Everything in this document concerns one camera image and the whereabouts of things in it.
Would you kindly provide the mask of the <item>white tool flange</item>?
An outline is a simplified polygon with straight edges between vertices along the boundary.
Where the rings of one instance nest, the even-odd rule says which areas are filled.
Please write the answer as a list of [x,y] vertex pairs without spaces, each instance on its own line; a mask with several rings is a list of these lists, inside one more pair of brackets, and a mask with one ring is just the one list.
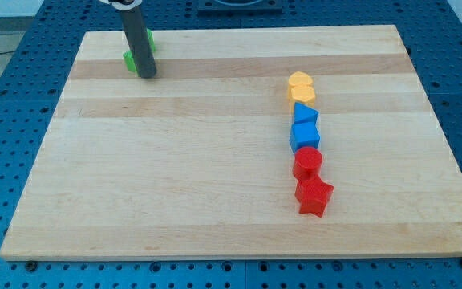
[[115,9],[133,9],[142,4],[142,0],[99,0],[100,2],[111,5]]

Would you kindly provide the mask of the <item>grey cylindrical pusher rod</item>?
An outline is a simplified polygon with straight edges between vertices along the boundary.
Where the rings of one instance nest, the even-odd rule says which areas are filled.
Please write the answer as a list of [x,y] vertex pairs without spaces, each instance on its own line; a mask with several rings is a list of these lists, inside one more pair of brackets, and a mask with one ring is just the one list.
[[138,76],[145,79],[153,78],[157,73],[156,62],[148,38],[141,4],[126,3],[120,9],[120,17]]

